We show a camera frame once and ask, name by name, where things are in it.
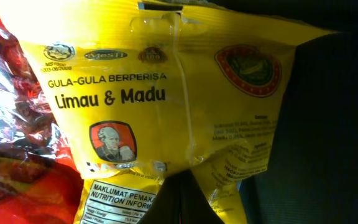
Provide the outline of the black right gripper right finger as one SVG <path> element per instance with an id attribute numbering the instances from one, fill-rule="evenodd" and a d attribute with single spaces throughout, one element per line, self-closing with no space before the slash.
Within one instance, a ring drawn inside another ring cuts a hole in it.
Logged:
<path id="1" fill-rule="evenodd" d="M 191 170 L 180 173 L 182 224 L 224 224 L 209 205 Z"/>

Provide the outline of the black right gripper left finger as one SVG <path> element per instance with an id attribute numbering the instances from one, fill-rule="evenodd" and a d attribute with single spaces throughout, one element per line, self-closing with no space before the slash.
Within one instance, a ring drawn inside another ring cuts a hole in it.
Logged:
<path id="1" fill-rule="evenodd" d="M 164 180 L 158 194 L 138 224 L 180 224 L 180 191 L 176 175 Z"/>

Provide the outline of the yellow candy bag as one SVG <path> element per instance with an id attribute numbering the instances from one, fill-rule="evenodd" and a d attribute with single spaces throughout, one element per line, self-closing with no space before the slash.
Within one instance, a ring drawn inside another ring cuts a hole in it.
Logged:
<path id="1" fill-rule="evenodd" d="M 303 22 L 199 1 L 9 1 L 18 39 L 84 180 L 75 223 L 138 223 L 191 170 L 224 223 L 267 169 Z"/>

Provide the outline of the red Hacks candy bag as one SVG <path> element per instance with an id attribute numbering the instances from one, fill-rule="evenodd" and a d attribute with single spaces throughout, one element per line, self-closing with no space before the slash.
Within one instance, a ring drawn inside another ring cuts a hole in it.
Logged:
<path id="1" fill-rule="evenodd" d="M 72 223 L 82 186 L 67 138 L 0 20 L 0 223 Z"/>

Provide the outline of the black gift box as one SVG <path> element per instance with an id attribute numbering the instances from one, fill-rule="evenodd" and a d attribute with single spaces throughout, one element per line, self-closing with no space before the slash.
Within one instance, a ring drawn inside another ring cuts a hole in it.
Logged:
<path id="1" fill-rule="evenodd" d="M 358 0 L 226 0 L 334 30 L 299 45 L 268 169 L 244 180 L 249 223 L 358 223 Z"/>

